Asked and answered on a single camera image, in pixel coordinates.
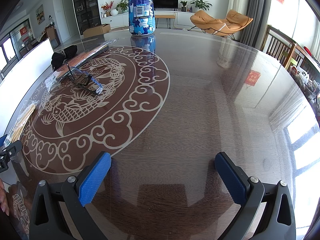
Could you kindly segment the person's left hand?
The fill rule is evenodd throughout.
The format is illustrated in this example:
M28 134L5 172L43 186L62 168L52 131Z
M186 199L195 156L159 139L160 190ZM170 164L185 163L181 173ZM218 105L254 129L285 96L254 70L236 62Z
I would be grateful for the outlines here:
M8 206L7 200L7 192L5 190L3 181L0 179L0 203L1 203L1 210L7 215L10 215L10 209Z

